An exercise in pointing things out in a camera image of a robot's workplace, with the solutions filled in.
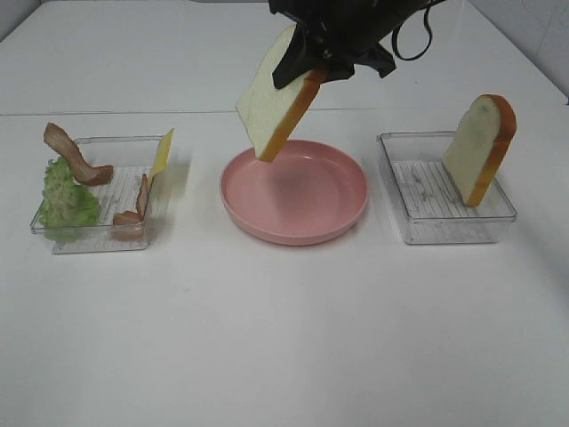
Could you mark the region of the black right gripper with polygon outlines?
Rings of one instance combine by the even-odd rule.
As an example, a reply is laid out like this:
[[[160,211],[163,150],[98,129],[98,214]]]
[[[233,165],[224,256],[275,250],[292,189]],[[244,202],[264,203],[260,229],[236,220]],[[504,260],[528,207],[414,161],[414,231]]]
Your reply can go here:
[[[380,40],[425,8],[425,1],[270,1],[270,12],[296,23],[291,41],[272,73],[276,89],[312,69],[352,76],[354,66],[374,69],[380,78],[396,68]]]

